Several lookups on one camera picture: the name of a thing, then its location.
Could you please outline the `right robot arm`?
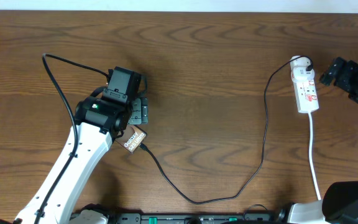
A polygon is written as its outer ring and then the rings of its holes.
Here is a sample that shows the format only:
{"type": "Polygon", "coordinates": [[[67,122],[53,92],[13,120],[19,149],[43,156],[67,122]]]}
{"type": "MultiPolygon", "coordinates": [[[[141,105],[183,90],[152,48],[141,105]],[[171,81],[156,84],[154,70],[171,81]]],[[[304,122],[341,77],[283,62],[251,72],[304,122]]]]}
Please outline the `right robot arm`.
{"type": "MultiPolygon", "coordinates": [[[[318,109],[313,63],[308,57],[290,60],[299,113],[310,115],[318,109]]],[[[337,57],[320,76],[323,85],[334,85],[358,104],[358,63],[337,57]]],[[[325,195],[310,203],[294,203],[286,212],[285,223],[358,223],[358,181],[335,182],[325,195]]]]}

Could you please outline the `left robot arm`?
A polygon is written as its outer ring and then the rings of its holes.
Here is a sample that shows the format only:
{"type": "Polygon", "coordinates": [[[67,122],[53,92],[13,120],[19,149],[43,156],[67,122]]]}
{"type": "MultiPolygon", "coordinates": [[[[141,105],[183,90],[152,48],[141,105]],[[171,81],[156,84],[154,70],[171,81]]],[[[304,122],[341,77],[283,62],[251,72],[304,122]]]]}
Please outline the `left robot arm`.
{"type": "Polygon", "coordinates": [[[94,168],[114,141],[133,151],[145,138],[137,129],[148,122],[147,78],[116,67],[108,82],[77,104],[73,126],[61,154],[31,201],[14,223],[107,223],[109,216],[86,209],[72,217],[74,206],[94,168]]]}

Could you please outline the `bronze Galaxy smartphone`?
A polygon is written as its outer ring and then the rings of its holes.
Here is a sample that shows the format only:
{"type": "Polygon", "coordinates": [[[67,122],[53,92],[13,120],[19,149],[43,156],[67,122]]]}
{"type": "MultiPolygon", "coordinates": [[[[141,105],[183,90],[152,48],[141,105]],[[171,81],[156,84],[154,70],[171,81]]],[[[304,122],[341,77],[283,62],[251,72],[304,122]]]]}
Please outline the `bronze Galaxy smartphone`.
{"type": "Polygon", "coordinates": [[[124,134],[115,141],[130,153],[134,153],[146,137],[147,133],[144,130],[136,125],[128,125],[124,134]]]}

